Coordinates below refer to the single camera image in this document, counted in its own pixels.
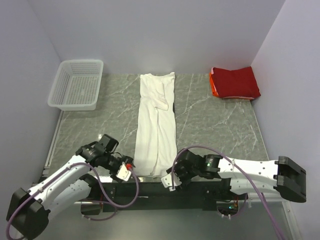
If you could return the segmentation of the white t shirt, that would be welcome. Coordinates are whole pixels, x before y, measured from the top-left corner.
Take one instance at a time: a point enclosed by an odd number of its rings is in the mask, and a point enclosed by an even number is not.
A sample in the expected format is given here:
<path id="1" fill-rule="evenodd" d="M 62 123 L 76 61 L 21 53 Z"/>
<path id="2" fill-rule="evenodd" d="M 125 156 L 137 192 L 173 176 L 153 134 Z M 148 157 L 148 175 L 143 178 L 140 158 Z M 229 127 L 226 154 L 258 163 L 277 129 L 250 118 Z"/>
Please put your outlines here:
<path id="1" fill-rule="evenodd" d="M 134 165 L 139 177 L 163 177 L 177 156 L 174 72 L 140 75 Z"/>

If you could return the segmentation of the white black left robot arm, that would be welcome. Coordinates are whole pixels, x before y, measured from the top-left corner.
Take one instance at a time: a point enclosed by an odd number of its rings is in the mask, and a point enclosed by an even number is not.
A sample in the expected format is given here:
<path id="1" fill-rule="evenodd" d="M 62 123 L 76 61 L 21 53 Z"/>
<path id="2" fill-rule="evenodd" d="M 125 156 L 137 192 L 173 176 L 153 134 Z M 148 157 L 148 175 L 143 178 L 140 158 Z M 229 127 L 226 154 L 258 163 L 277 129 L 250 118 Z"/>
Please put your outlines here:
<path id="1" fill-rule="evenodd" d="M 10 200 L 6 220 L 6 238 L 12 239 L 10 228 L 21 233 L 22 239 L 33 240 L 48 226 L 50 219 L 73 203 L 87 199 L 96 200 L 101 194 L 101 203 L 115 210 L 128 208 L 135 201 L 121 205 L 108 196 L 96 167 L 109 171 L 118 183 L 126 182 L 135 173 L 133 158 L 114 153 L 119 142 L 104 134 L 99 141 L 81 146 L 75 154 L 54 174 L 28 190 L 19 188 Z"/>

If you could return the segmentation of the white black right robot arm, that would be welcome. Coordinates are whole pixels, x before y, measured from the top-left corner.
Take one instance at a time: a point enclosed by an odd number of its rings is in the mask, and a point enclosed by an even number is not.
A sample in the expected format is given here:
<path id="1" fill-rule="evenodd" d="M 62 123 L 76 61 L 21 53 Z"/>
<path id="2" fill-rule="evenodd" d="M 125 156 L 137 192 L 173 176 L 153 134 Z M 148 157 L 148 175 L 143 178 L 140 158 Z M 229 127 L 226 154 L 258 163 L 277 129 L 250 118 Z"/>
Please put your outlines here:
<path id="1" fill-rule="evenodd" d="M 200 177 L 227 180 L 219 187 L 221 197 L 226 200 L 235 195 L 268 193 L 290 202 L 307 201 L 307 172 L 287 156 L 279 156 L 277 160 L 255 161 L 220 154 L 200 156 L 186 149 L 178 154 L 174 165 L 166 172 L 161 182 L 170 191 L 182 189 L 193 178 Z"/>

